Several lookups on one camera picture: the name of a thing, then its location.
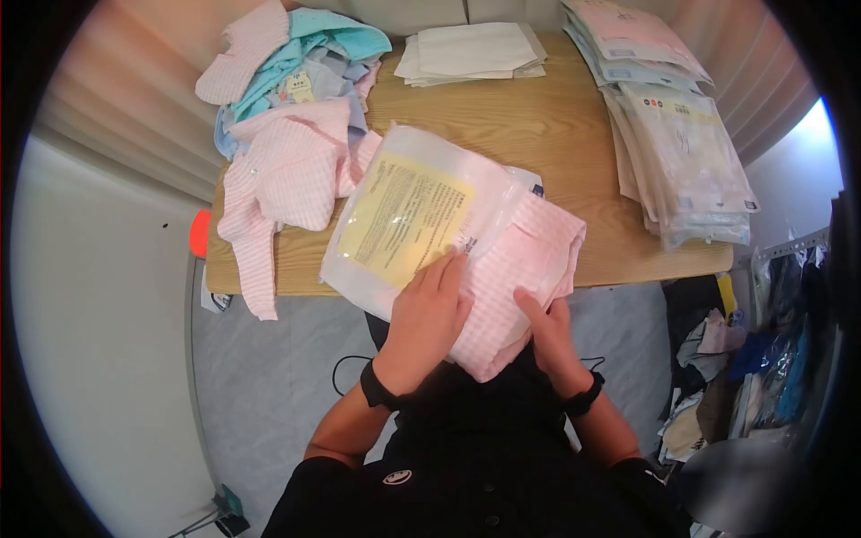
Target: logo on shirt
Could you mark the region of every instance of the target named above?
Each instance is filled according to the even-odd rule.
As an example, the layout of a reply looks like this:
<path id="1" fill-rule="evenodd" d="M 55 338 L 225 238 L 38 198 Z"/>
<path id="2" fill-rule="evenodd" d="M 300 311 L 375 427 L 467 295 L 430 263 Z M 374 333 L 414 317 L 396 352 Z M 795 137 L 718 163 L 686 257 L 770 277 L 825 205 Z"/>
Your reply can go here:
<path id="1" fill-rule="evenodd" d="M 395 471 L 394 473 L 391 473 L 386 478 L 384 478 L 382 480 L 382 483 L 385 485 L 403 484 L 411 477 L 412 471 L 410 471 L 409 469 L 406 469 L 405 471 Z"/>

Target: black shirt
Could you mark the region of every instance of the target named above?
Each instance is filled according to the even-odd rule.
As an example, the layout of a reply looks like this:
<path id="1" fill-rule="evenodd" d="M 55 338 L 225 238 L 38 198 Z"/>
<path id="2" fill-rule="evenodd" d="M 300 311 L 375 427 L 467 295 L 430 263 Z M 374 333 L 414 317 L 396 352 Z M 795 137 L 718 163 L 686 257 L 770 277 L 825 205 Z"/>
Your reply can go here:
<path id="1" fill-rule="evenodd" d="M 423 387 L 380 461 L 303 461 L 263 538 L 689 535 L 645 460 L 571 449 L 531 346 L 487 383 L 443 363 Z"/>
<path id="2" fill-rule="evenodd" d="M 355 471 L 332 458 L 303 461 L 263 537 L 335 535 L 675 536 L 687 529 L 644 460 L 603 469 L 564 448 L 485 438 Z"/>

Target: teal clothing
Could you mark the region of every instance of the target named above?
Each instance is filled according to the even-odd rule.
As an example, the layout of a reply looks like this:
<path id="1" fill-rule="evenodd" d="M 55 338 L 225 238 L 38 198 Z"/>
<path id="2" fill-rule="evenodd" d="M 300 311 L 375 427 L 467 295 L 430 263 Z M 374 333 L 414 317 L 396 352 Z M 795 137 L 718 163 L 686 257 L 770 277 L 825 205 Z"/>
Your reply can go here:
<path id="1" fill-rule="evenodd" d="M 316 46 L 326 46 L 354 60 L 392 50 L 392 43 L 382 31 L 328 9 L 298 8 L 290 11 L 289 37 L 287 44 L 257 68 L 242 99 L 230 105 L 236 122 L 267 110 L 270 103 L 265 95 L 295 71 Z"/>

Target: white wall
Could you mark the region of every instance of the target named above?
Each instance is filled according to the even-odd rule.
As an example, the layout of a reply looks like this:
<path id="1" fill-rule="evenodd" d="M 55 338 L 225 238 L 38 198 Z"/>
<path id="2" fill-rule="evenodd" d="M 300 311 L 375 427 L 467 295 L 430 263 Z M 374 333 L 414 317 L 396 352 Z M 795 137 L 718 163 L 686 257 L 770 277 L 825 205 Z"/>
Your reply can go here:
<path id="1" fill-rule="evenodd" d="M 788 241 L 790 227 L 795 237 L 827 227 L 843 177 L 822 100 L 745 172 L 762 211 L 751 215 L 750 246 L 737 246 L 736 257 Z"/>
<path id="2" fill-rule="evenodd" d="M 10 259 L 22 360 L 54 449 L 118 537 L 172 534 L 214 493 L 186 369 L 197 209 L 27 144 Z"/>

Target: gray floor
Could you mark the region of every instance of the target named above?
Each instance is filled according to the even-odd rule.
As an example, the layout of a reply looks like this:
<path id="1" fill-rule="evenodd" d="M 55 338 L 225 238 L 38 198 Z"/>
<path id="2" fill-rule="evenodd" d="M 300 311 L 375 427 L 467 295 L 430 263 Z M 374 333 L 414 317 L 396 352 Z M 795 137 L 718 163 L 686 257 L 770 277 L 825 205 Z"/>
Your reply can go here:
<path id="1" fill-rule="evenodd" d="M 195 267 L 200 289 L 202 262 Z M 630 421 L 643 454 L 657 448 L 660 412 L 670 392 L 666 304 L 658 283 L 578 290 L 569 300 L 573 334 L 598 367 L 605 390 Z M 281 297 L 279 321 L 262 322 L 241 296 L 226 312 L 192 310 L 192 355 L 206 449 L 218 479 L 242 499 L 251 529 L 263 532 L 319 420 L 337 401 L 335 361 L 375 352 L 363 312 L 347 300 Z M 361 359 L 338 369 L 344 391 Z M 389 420 L 369 454 L 378 460 L 394 429 Z"/>

